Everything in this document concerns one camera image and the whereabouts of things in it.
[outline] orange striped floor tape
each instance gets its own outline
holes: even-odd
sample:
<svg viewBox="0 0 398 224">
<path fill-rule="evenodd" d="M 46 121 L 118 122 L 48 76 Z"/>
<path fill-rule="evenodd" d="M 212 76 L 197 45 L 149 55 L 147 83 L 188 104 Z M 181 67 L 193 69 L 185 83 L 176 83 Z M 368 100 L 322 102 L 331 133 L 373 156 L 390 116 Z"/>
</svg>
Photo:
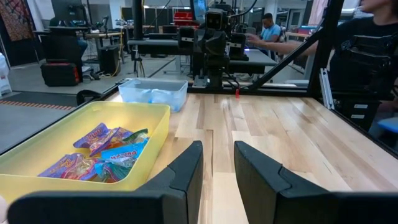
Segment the orange striped floor tape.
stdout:
<svg viewBox="0 0 398 224">
<path fill-rule="evenodd" d="M 73 110 L 74 106 L 59 106 L 59 105 L 46 105 L 41 103 L 22 103 L 16 101 L 0 100 L 0 104 L 12 105 L 12 106 L 29 106 L 35 108 L 47 108 L 47 109 L 57 109 L 57 110 Z"/>
</svg>

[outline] yellow tray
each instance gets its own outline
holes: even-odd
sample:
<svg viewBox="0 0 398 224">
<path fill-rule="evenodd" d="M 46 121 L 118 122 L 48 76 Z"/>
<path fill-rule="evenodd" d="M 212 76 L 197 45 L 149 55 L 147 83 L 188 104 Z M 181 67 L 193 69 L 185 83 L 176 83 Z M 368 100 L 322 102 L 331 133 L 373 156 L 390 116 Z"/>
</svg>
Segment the yellow tray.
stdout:
<svg viewBox="0 0 398 224">
<path fill-rule="evenodd" d="M 0 195 L 8 203 L 43 190 L 135 190 L 144 184 L 169 131 L 170 107 L 140 103 L 94 102 L 72 113 L 38 135 L 0 156 Z M 100 123 L 131 131 L 147 128 L 150 139 L 129 175 L 116 183 L 37 177 L 65 154 L 73 143 Z"/>
</svg>

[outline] person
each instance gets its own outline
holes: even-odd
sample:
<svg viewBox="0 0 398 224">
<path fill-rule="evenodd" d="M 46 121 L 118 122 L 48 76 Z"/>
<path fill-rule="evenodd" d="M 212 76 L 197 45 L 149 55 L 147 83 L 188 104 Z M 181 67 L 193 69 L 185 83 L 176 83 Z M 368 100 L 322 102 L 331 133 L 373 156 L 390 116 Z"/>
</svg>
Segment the person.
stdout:
<svg viewBox="0 0 398 224">
<path fill-rule="evenodd" d="M 262 17 L 262 25 L 264 27 L 264 30 L 261 32 L 261 39 L 264 42 L 278 42 L 281 29 L 280 26 L 274 23 L 274 19 L 272 18 L 271 13 L 265 13 Z M 266 49 L 260 49 L 260 51 L 267 56 L 269 56 L 271 59 L 276 60 L 275 52 L 266 50 Z"/>
<path fill-rule="evenodd" d="M 333 38 L 333 48 L 335 49 L 335 54 L 330 60 L 329 72 L 329 80 L 332 87 L 340 86 L 344 88 L 344 86 L 350 84 L 351 80 L 354 80 L 355 83 L 365 85 L 366 80 L 364 80 L 361 72 L 359 72 L 362 68 L 350 66 L 350 62 L 340 56 L 340 52 L 354 35 L 382 37 L 395 34 L 398 31 L 397 0 L 362 0 L 361 10 L 365 13 L 371 13 L 373 16 L 345 22 L 338 26 L 335 36 L 331 37 Z M 255 35 L 249 34 L 248 42 L 280 54 L 289 54 L 300 45 L 297 42 L 275 43 L 264 41 Z M 318 42 L 313 44 L 303 54 L 314 54 L 317 47 Z M 398 109 L 397 98 L 394 101 L 383 101 L 378 109 L 378 114 L 394 113 L 396 109 Z M 369 130 L 369 133 L 373 136 L 377 135 L 373 134 L 376 133 L 376 131 L 373 131 L 374 127 L 377 126 L 372 126 L 371 130 Z"/>
<path fill-rule="evenodd" d="M 57 19 L 56 17 L 54 17 L 50 20 L 50 25 L 49 25 L 50 27 L 57 27 L 59 25 L 60 25 L 60 20 Z M 80 57 L 82 57 L 85 54 L 88 44 L 87 44 L 87 42 L 85 42 L 84 40 L 81 40 L 81 39 L 77 39 L 77 44 L 80 47 Z"/>
</svg>

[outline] blue plastic container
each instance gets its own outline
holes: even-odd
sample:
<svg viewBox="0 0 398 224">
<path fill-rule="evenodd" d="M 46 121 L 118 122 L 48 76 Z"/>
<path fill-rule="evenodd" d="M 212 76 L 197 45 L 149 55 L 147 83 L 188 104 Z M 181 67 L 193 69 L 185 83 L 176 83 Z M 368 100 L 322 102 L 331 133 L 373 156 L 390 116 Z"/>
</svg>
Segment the blue plastic container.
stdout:
<svg viewBox="0 0 398 224">
<path fill-rule="evenodd" d="M 133 78 L 119 86 L 123 102 L 160 103 L 179 112 L 187 99 L 188 82 L 185 80 L 159 80 Z"/>
</svg>

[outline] blue shirt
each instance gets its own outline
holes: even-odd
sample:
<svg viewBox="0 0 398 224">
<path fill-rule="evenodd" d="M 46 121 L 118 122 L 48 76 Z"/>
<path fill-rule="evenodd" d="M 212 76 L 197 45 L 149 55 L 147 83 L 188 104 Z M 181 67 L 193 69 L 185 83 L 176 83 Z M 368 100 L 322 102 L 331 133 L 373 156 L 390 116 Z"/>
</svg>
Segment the blue shirt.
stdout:
<svg viewBox="0 0 398 224">
<path fill-rule="evenodd" d="M 280 31 L 281 31 L 280 26 L 274 24 L 272 25 L 272 27 L 264 29 L 261 33 L 261 37 L 263 40 L 271 40 L 273 35 L 280 36 Z"/>
</svg>

